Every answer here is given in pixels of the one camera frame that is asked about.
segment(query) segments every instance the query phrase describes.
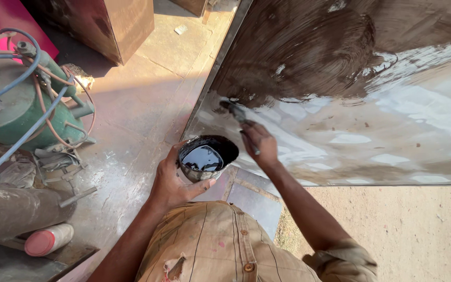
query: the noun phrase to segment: torn shirt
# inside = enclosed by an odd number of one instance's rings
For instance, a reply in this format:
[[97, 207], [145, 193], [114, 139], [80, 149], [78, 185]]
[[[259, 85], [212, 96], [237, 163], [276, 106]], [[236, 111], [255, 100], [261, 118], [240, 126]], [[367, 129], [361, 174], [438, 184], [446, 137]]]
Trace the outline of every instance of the torn shirt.
[[137, 282], [375, 282], [377, 264], [352, 239], [297, 259], [250, 215], [223, 201], [171, 210], [154, 232]]

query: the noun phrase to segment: dusty ground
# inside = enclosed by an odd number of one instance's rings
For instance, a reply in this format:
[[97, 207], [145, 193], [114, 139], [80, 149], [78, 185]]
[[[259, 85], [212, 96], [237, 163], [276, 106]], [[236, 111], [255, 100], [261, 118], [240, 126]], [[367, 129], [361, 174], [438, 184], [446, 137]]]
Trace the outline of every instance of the dusty ground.
[[[380, 281], [451, 282], [451, 186], [308, 188], [379, 264]], [[287, 211], [275, 243], [312, 253]]]

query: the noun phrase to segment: hand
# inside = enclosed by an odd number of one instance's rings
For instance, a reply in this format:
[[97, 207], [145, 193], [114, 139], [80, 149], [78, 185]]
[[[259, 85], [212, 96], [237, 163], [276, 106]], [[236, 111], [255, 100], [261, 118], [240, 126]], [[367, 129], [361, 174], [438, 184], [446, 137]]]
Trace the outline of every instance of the hand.
[[[245, 144], [248, 155], [252, 157], [261, 169], [272, 167], [279, 163], [278, 145], [276, 139], [262, 125], [248, 120], [241, 124], [241, 138]], [[252, 145], [255, 145], [259, 155], [255, 155]]]
[[174, 145], [168, 153], [168, 156], [159, 163], [151, 194], [147, 200], [166, 210], [191, 201], [196, 196], [203, 194], [216, 182], [214, 178], [202, 180], [190, 185], [186, 185], [182, 181], [177, 173], [177, 168], [179, 167], [177, 158], [179, 156], [179, 149], [184, 143], [185, 141]]

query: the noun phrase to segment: rolled sleeve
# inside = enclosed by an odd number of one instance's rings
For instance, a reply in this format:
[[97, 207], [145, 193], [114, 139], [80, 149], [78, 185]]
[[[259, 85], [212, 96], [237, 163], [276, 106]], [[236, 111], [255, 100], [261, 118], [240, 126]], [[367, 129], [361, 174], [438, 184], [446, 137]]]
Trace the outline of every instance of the rolled sleeve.
[[303, 261], [322, 282], [376, 282], [377, 263], [352, 239], [342, 240], [326, 251], [306, 255]]

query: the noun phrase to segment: shirt button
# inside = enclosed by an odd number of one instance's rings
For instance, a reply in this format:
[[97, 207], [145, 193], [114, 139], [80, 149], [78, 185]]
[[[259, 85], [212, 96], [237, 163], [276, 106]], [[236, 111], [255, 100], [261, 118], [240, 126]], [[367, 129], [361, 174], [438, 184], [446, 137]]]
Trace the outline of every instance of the shirt button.
[[244, 269], [246, 272], [252, 272], [252, 271], [254, 270], [254, 265], [251, 264], [251, 263], [247, 263], [247, 264], [243, 267], [243, 269]]

